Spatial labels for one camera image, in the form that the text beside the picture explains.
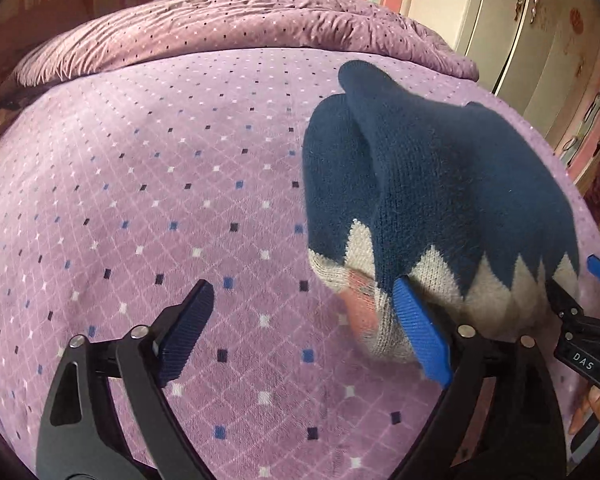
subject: silver bolt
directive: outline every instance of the silver bolt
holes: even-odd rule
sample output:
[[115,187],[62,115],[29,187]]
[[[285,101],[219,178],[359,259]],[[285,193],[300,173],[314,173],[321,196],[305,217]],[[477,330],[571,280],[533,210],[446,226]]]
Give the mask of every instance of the silver bolt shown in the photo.
[[132,339],[142,339],[149,333],[149,327],[147,325],[138,325],[131,329]]
[[85,338],[85,336],[83,336],[82,334],[74,335],[69,340],[69,346],[71,348],[78,348],[78,346],[82,346],[85,341],[87,341],[87,338]]
[[471,325],[460,325],[458,333],[465,338],[472,338],[475,335],[475,328]]
[[520,344],[525,348],[533,348],[536,346],[536,340],[529,335],[523,335],[520,338]]

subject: human hand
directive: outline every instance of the human hand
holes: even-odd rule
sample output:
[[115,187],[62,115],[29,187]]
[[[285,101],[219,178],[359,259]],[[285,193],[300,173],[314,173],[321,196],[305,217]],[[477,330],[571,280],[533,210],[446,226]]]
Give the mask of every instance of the human hand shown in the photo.
[[593,411],[600,422],[600,389],[596,386],[591,387],[589,394],[582,399],[581,405],[573,414],[569,427],[570,435],[576,434],[581,430],[585,423],[585,415],[589,410]]

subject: bed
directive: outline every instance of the bed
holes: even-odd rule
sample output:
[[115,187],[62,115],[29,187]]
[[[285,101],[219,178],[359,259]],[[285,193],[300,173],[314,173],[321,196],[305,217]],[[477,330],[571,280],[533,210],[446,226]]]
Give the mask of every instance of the bed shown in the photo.
[[[306,255],[302,136],[338,68],[367,60],[426,98],[509,121],[573,208],[581,267],[600,236],[565,169],[475,65],[362,0],[156,0],[61,34],[0,86],[0,432],[34,468],[68,339],[117,338],[199,278],[214,314],[166,395],[218,479],[384,479],[440,393],[353,342]],[[580,302],[600,317],[600,284]],[[538,329],[551,353],[556,327]],[[580,381],[549,360],[565,423]],[[122,388],[132,452],[150,463]]]

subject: patterned bedsheet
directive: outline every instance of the patterned bedsheet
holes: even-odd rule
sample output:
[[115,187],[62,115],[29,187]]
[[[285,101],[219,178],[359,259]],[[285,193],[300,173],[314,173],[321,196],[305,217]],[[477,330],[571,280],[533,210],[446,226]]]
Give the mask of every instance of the patterned bedsheet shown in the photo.
[[[0,430],[27,465],[71,335],[122,336],[206,278],[214,313],[166,396],[216,477],[388,477],[440,390],[416,365],[364,357],[306,256],[302,135],[349,59],[427,98],[503,115],[570,199],[581,256],[600,254],[541,136],[469,80],[371,54],[267,48],[65,83],[0,139]],[[600,316],[600,285],[583,272],[580,288]],[[555,326],[540,332],[550,349]],[[567,420],[578,380],[550,367]],[[150,462],[117,383],[114,394],[133,453]]]

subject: knitted sweater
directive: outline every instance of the knitted sweater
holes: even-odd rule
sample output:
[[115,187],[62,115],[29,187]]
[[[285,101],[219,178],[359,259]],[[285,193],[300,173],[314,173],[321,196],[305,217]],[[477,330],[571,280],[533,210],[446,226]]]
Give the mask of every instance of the knitted sweater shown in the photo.
[[350,324],[372,355],[414,360],[392,305],[400,276],[490,337],[547,312],[548,277],[576,296],[570,204],[506,120],[411,94],[367,62],[338,78],[345,93],[304,136],[308,253],[324,283],[360,298]]

